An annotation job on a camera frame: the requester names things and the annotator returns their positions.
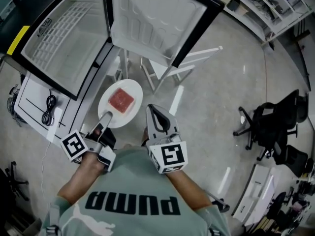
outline raw meat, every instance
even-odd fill
[[[126,112],[127,108],[134,101],[134,99],[127,94],[121,88],[117,89],[116,92],[110,97],[109,103],[122,114]]]

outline refrigerator shelf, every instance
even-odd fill
[[[74,2],[44,33],[31,58],[36,65],[46,70],[63,41],[92,6],[92,2]]]

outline yellow tape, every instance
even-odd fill
[[[10,45],[9,50],[6,52],[9,55],[12,55],[13,51],[15,50],[16,46],[20,42],[21,38],[24,36],[26,31],[28,30],[29,26],[23,26],[20,32],[16,35],[15,39],[13,40],[12,44]]]

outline black cable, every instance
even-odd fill
[[[76,164],[81,164],[82,159],[81,159],[81,158],[79,158],[79,159],[74,159],[73,162],[76,163]]]
[[[15,105],[15,102],[16,102],[16,99],[18,97],[18,94],[19,94],[19,87],[18,85],[16,84],[13,88],[11,88],[10,90],[10,95],[12,97],[8,98],[8,101],[6,102],[6,107],[9,111],[9,113],[12,115],[12,118],[15,119],[16,123],[20,126],[21,126],[21,122],[22,123],[26,123],[26,121],[24,121],[22,119],[22,117],[20,117],[15,111],[14,111],[14,105]]]
[[[57,103],[57,99],[54,95],[49,95],[46,99],[47,110],[43,113],[41,117],[41,122],[46,126],[50,126],[53,122],[52,111]]]

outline power cord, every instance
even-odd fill
[[[46,99],[47,110],[43,113],[41,117],[41,122],[46,126],[50,126],[53,122],[52,111],[57,103],[57,99],[54,95],[49,95]]]
[[[41,184],[40,184],[41,193],[43,194],[44,202],[47,204],[48,210],[49,210],[49,204],[47,203],[46,198],[45,198],[43,184],[44,184],[44,159],[47,156],[47,151],[48,151],[49,146],[50,146],[50,143],[48,144],[48,146],[46,148],[46,152],[45,152],[44,157],[41,159]]]

